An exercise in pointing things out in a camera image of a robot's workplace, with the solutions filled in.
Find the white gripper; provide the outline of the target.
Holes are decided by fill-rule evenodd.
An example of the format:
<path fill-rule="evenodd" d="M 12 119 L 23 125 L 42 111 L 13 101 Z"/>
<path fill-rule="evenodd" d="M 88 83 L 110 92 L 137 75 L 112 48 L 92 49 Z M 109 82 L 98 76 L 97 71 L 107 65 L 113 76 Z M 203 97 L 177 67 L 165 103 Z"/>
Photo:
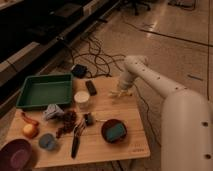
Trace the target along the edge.
<path fill-rule="evenodd" d="M 110 90 L 109 91 L 109 97 L 111 98 L 118 98 L 118 97 L 127 97 L 132 96 L 132 91 L 128 90 L 133 86 L 133 83 L 136 79 L 136 76 L 132 74 L 131 72 L 124 70 L 119 79 L 118 79 L 118 89 L 117 90 Z"/>

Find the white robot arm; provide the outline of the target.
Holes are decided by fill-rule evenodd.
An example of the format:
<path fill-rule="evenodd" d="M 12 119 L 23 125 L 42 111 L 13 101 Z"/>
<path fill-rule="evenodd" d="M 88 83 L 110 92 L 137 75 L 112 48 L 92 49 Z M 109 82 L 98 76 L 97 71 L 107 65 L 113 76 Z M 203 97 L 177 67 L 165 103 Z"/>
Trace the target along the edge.
<path fill-rule="evenodd" d="M 200 93 L 150 69 L 147 58 L 124 58 L 113 96 L 143 79 L 162 98 L 161 171 L 213 171 L 213 103 Z"/>

